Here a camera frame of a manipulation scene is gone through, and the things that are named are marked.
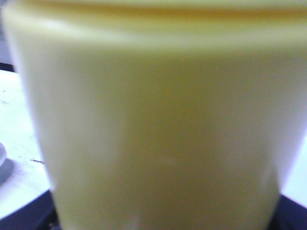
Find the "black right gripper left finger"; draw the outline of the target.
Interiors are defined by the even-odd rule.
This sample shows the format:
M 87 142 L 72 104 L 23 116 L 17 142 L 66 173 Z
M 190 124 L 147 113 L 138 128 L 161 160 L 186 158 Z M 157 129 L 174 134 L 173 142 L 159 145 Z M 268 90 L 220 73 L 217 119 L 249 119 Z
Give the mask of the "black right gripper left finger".
M 0 220 L 2 230 L 58 230 L 59 219 L 50 191 Z

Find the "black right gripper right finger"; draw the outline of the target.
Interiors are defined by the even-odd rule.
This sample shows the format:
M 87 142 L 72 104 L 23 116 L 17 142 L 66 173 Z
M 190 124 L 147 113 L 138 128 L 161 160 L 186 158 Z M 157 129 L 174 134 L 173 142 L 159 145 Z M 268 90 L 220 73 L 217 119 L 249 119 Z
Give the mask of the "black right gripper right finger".
M 271 230 L 306 230 L 307 209 L 281 195 L 270 222 Z

